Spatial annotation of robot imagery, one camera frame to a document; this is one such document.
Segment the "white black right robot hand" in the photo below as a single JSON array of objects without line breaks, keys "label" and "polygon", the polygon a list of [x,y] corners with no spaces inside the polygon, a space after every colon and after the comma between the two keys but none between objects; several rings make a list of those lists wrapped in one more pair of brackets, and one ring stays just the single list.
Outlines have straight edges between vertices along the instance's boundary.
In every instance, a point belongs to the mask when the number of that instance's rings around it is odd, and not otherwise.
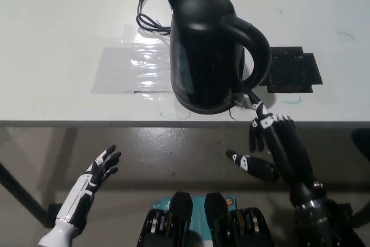
[{"label": "white black right robot hand", "polygon": [[313,174],[295,121],[290,116],[271,113],[254,92],[247,91],[246,95],[257,115],[250,125],[250,151],[261,152],[267,146],[274,162],[233,150],[227,150],[225,155],[249,175],[264,182],[273,183],[281,178],[289,188],[290,201],[295,207],[326,198],[323,185]]}]

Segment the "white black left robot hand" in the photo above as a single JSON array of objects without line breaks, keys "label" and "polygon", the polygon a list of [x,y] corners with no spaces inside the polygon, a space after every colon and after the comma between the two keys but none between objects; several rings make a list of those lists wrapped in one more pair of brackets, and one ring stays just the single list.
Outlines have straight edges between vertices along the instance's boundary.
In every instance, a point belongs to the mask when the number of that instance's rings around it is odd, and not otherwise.
[{"label": "white black left robot hand", "polygon": [[104,150],[79,176],[57,214],[57,219],[71,224],[79,234],[87,224],[96,192],[108,177],[118,171],[121,153],[115,150],[115,145]]}]

